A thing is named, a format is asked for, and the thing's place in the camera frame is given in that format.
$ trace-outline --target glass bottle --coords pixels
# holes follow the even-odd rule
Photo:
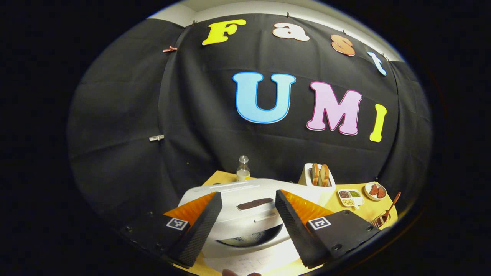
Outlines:
[[[250,178],[250,169],[247,166],[247,162],[249,162],[249,158],[247,156],[242,155],[239,157],[239,167],[237,168],[237,181],[247,181]]]

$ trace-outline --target white bowl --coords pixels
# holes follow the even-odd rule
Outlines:
[[[382,197],[382,198],[378,198],[377,195],[371,195],[370,194],[370,190],[372,189],[372,186],[373,185],[377,185],[377,189],[379,187],[381,187],[383,189],[383,191],[385,192],[385,196]],[[367,185],[365,185],[365,188],[363,189],[365,191],[365,194],[367,195],[367,197],[371,200],[374,200],[374,201],[381,201],[382,199],[384,199],[386,196],[387,196],[387,190],[380,184],[378,183],[375,183],[375,182],[370,182],[370,183],[367,183]]]

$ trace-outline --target white appliance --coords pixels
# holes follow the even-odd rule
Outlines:
[[[276,190],[283,189],[319,203],[336,189],[331,175],[330,180],[332,187],[273,179],[195,187],[186,191],[179,206],[206,194],[220,192],[222,210],[202,249],[205,263],[216,271],[230,269],[239,276],[265,273],[300,258],[274,206]],[[272,201],[244,210],[238,207],[263,198],[271,198]]]

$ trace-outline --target foam letter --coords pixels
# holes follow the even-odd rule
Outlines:
[[[276,27],[276,29],[273,30],[273,34],[277,37],[294,38],[299,41],[307,41],[310,39],[310,37],[305,34],[305,30],[298,25],[288,23],[276,23],[274,26]]]
[[[276,105],[264,110],[257,106],[257,85],[263,75],[254,72],[236,73],[232,79],[237,83],[237,112],[246,119],[259,124],[271,124],[280,121],[290,108],[290,88],[295,77],[287,74],[273,74],[271,80],[276,83]]]
[[[312,82],[310,87],[315,91],[315,106],[312,119],[307,122],[307,128],[315,131],[326,129],[326,124],[324,123],[325,112],[331,131],[337,128],[344,116],[344,122],[339,127],[339,132],[346,135],[356,135],[358,133],[356,124],[358,122],[361,94],[354,90],[348,90],[344,94],[341,103],[338,103],[336,95],[329,84]]]
[[[373,132],[370,134],[370,141],[378,143],[382,140],[383,119],[387,114],[387,109],[383,105],[376,104],[375,110],[377,111],[377,118],[375,119]]]
[[[342,37],[337,34],[333,34],[331,36],[331,39],[333,41],[331,45],[336,51],[348,56],[355,55],[355,50],[351,47],[353,46],[353,43],[351,43],[351,41],[348,38]]]
[[[208,27],[211,28],[208,38],[203,41],[203,45],[224,42],[228,40],[228,37],[223,36],[225,32],[228,34],[234,34],[237,31],[237,25],[245,25],[246,21],[244,19],[223,21],[210,24]]]
[[[373,59],[373,62],[375,63],[375,66],[377,67],[377,69],[379,70],[379,72],[384,75],[384,76],[387,76],[387,72],[382,68],[382,61],[372,52],[367,52]]]

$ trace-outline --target small plate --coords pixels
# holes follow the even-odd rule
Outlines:
[[[383,191],[385,192],[385,196],[384,197],[378,198],[377,195],[371,195],[370,194],[370,191],[372,189],[372,185],[374,185],[374,184],[377,185],[377,189],[378,188],[382,188],[383,189]],[[377,184],[375,182],[367,183],[367,185],[365,185],[364,190],[365,190],[365,194],[367,195],[367,197],[369,199],[371,199],[371,200],[374,200],[374,201],[381,201],[382,199],[384,199],[387,196],[387,190],[382,185]]]
[[[359,196],[353,196],[350,191],[353,191],[357,193]],[[356,207],[359,208],[358,206],[363,205],[365,203],[365,200],[361,196],[360,191],[357,189],[341,189],[337,192],[339,199],[341,200],[341,203],[346,206],[346,207]]]

